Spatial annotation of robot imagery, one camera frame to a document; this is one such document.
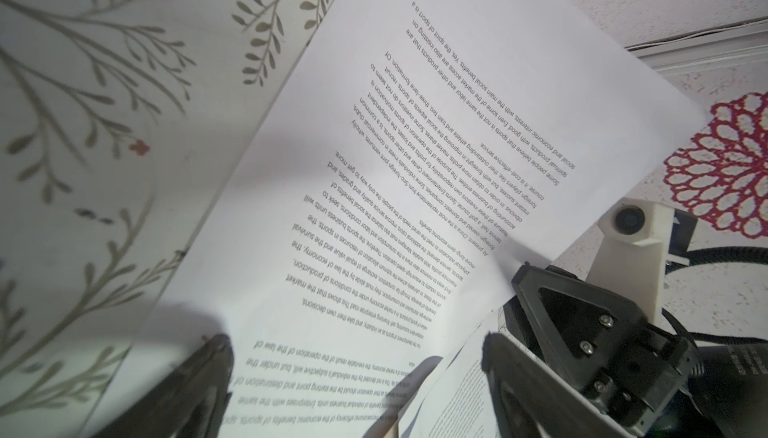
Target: camera lens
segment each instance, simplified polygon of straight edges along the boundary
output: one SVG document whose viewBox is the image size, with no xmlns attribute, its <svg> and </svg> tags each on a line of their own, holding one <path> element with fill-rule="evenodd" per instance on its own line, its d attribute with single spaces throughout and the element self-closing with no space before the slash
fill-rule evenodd
<svg viewBox="0 0 768 438">
<path fill-rule="evenodd" d="M 616 213 L 614 224 L 616 225 L 616 231 L 621 234 L 635 234 L 643 229 L 645 213 L 637 206 L 627 206 Z"/>
</svg>

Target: screw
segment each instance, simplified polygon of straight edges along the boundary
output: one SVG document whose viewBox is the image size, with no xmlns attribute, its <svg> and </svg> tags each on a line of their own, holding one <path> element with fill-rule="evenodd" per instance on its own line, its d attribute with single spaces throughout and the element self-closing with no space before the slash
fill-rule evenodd
<svg viewBox="0 0 768 438">
<path fill-rule="evenodd" d="M 600 324 L 606 328 L 614 327 L 614 319 L 608 314 L 601 314 L 598 321 L 600 321 Z"/>
<path fill-rule="evenodd" d="M 581 348 L 581 351 L 584 351 L 584 354 L 591 355 L 594 353 L 594 347 L 592 346 L 592 343 L 586 340 L 578 344 L 578 347 Z"/>
</svg>

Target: black cable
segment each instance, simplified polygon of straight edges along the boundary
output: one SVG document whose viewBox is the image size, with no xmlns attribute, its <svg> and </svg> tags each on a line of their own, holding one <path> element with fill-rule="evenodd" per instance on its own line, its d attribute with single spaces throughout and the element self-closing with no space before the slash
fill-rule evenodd
<svg viewBox="0 0 768 438">
<path fill-rule="evenodd" d="M 721 337 L 715 334 L 706 333 L 694 333 L 690 332 L 690 336 L 696 341 L 706 341 L 707 343 L 714 344 L 760 344 L 768 343 L 768 340 L 762 338 L 752 337 Z"/>
<path fill-rule="evenodd" d="M 724 246 L 688 251 L 683 258 L 688 258 L 688 266 L 680 263 L 668 263 L 666 274 L 686 267 L 711 263 L 754 263 L 768 265 L 768 248 L 752 246 Z"/>
</svg>

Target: flower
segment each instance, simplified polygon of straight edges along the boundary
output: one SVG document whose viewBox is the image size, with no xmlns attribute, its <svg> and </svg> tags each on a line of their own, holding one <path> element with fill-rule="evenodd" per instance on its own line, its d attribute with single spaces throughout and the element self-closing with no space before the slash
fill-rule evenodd
<svg viewBox="0 0 768 438">
<path fill-rule="evenodd" d="M 128 149 L 133 151 L 139 156 L 143 156 L 143 155 L 146 155 L 151 148 L 142 140 L 136 140 L 136 142 L 130 145 Z"/>
<path fill-rule="evenodd" d="M 718 230 L 768 237 L 768 93 L 710 109 L 715 118 L 666 161 L 674 199 Z"/>
</svg>

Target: white paper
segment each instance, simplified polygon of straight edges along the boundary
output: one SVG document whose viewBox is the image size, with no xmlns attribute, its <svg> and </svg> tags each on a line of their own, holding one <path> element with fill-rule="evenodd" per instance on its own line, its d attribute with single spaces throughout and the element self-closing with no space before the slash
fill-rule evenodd
<svg viewBox="0 0 768 438">
<path fill-rule="evenodd" d="M 400 419 L 398 431 L 401 438 L 496 436 L 496 415 L 488 379 L 480 362 L 485 336 L 497 332 L 498 311 L 494 310 L 481 322 L 456 356 L 446 357 L 435 368 L 429 377 L 430 386 L 425 386 L 425 382 L 419 389 L 414 403 L 408 406 Z"/>
<path fill-rule="evenodd" d="M 362 434 L 704 122 L 566 0 L 336 0 L 85 434 L 216 332 L 220 436 Z"/>
</svg>

